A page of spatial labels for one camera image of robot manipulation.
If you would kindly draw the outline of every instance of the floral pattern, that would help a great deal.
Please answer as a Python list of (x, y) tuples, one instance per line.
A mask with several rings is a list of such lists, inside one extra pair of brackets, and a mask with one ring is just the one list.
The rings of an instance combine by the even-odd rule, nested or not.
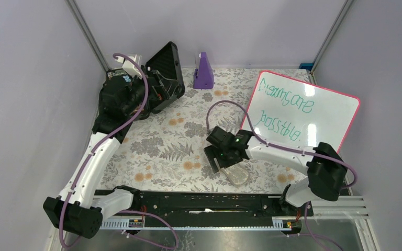
[[(204, 154), (206, 114), (209, 107), (228, 99), (247, 106), (261, 69), (215, 69), (213, 89), (193, 89), (194, 69), (183, 69), (186, 92), (156, 115), (135, 121), (105, 168), (100, 189), (127, 185), (140, 190), (281, 193), (304, 176), (288, 167), (264, 161), (243, 161), (250, 173), (241, 187), (226, 175), (214, 174)], [(272, 70), (309, 81), (305, 70)], [(244, 114), (232, 104), (220, 104), (210, 114), (212, 127), (236, 133)]]

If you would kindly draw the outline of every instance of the gray floor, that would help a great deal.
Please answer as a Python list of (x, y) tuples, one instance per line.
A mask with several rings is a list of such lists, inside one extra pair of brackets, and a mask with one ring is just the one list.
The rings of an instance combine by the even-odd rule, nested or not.
[[(319, 220), (318, 222), (308, 220), (308, 223), (313, 233), (333, 239), (344, 250), (363, 250), (356, 226), (350, 220)], [(180, 238), (177, 250), (183, 251), (322, 250), (311, 237), (277, 237), (283, 236), (283, 233), (278, 231), (178, 231), (177, 233)], [(302, 233), (307, 233), (304, 226)], [(163, 245), (174, 245), (174, 237), (170, 231), (142, 231), (138, 235)], [(339, 250), (331, 243), (324, 243), (330, 250)], [(161, 248), (136, 239), (126, 239), (125, 235), (120, 235), (119, 231), (101, 230), (92, 239), (82, 239), (69, 250), (156, 251)]]

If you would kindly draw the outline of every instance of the blue object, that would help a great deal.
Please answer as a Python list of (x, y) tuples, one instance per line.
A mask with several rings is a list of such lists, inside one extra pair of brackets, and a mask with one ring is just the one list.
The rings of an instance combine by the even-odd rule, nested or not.
[(314, 67), (314, 63), (302, 63), (299, 65), (300, 69), (309, 70), (309, 71), (312, 71), (313, 67)]
[(214, 71), (210, 66), (207, 53), (201, 52), (199, 55), (199, 66), (193, 73), (194, 89), (213, 89), (214, 87)]

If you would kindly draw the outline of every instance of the wall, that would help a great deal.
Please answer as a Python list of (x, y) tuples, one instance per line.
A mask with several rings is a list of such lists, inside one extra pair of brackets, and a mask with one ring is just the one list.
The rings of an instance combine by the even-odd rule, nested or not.
[(402, 250), (402, 1), (356, 1), (316, 70), (361, 99), (341, 150), (360, 175), (382, 250)]
[(172, 40), (182, 66), (205, 51), (214, 66), (271, 68), (312, 62), (344, 0), (76, 2), (111, 67), (115, 52), (148, 60)]
[(0, 1), (0, 250), (42, 250), (42, 204), (84, 152), (103, 71), (65, 1)]

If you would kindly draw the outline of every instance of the purple whiteboard eraser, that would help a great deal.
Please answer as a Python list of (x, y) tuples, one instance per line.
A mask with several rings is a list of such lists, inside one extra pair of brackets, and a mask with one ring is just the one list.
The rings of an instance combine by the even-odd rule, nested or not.
[(201, 52), (199, 55), (199, 66), (193, 74), (194, 89), (213, 89), (214, 87), (214, 71), (210, 66), (207, 53)]

